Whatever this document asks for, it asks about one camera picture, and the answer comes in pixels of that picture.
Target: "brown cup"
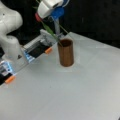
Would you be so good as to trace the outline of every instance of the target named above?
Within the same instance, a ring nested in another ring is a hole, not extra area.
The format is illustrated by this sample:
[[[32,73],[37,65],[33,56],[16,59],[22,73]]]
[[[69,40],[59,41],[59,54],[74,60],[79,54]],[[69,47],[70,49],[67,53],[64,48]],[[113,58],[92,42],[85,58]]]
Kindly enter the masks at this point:
[[[58,43],[58,52],[60,64],[64,67],[69,67],[74,63],[73,41],[63,39]]]

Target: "white table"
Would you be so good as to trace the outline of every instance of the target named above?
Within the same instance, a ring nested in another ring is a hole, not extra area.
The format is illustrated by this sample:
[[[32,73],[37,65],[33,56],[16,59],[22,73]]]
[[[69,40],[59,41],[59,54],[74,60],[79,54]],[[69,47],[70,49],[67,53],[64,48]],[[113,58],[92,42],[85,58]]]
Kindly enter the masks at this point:
[[[74,65],[59,64],[56,45],[42,54],[0,87],[0,120],[118,120],[120,50],[70,34]]]

